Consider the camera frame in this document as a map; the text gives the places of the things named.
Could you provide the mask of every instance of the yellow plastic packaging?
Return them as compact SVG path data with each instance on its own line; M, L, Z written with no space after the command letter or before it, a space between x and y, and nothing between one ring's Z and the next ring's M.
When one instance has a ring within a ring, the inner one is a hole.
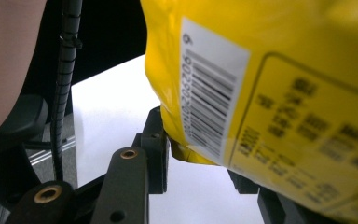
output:
M173 156L358 223L358 0L142 6Z

